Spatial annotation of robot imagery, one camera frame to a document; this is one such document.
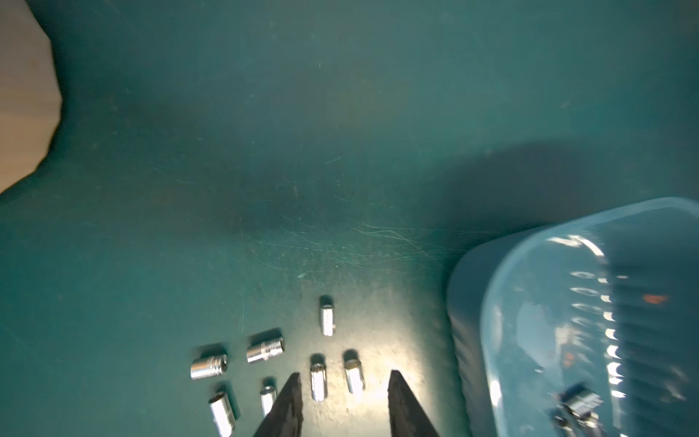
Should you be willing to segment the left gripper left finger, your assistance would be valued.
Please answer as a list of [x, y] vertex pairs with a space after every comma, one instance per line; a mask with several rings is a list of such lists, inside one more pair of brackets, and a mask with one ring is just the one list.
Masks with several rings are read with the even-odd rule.
[[301, 437], [303, 400], [299, 373], [293, 373], [254, 437]]

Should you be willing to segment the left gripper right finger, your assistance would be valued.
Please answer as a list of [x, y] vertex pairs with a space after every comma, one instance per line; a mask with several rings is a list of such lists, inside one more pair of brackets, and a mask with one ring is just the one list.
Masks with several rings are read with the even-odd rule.
[[433, 424], [402, 374], [393, 370], [388, 385], [392, 437], [438, 437]]

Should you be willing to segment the small chrome socket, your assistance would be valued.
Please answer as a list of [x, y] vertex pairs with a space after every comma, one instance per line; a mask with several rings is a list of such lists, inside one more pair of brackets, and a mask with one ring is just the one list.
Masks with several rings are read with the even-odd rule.
[[277, 399], [277, 389], [274, 385], [265, 385], [260, 390], [260, 404], [263, 416], [271, 412]]

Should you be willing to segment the chrome socket front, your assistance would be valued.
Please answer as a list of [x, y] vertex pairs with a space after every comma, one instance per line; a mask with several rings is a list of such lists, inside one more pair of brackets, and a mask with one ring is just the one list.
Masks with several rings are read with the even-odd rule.
[[235, 415], [225, 391], [209, 399], [209, 409], [219, 437], [231, 437], [235, 429]]

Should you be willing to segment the slim chrome socket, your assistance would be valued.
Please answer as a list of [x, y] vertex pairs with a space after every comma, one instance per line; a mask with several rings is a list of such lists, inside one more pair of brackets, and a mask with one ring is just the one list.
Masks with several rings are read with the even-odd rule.
[[320, 327], [324, 336], [331, 337], [335, 333], [334, 305], [320, 306]]

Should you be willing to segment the knurled chrome socket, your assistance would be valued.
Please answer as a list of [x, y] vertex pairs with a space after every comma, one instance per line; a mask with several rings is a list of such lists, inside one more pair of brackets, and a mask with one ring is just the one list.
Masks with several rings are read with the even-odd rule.
[[281, 336], [263, 340], [249, 346], [246, 351], [246, 360], [247, 363], [265, 362], [282, 355], [284, 351], [285, 342]]

